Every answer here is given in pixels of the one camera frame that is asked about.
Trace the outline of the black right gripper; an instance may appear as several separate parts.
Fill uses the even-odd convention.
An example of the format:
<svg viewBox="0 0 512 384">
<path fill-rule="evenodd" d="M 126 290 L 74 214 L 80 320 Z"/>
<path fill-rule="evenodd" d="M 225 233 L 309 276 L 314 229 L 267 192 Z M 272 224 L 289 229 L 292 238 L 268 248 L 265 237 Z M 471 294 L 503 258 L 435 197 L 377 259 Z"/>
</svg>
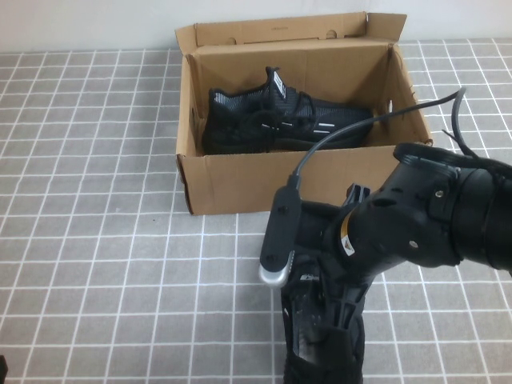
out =
<svg viewBox="0 0 512 384">
<path fill-rule="evenodd" d="M 407 143 L 394 156 L 398 164 L 378 190 L 331 207 L 318 260 L 322 361 L 364 359 L 367 280 L 404 262 L 437 268 L 461 261 L 450 229 L 461 181 L 457 155 Z"/>
</svg>

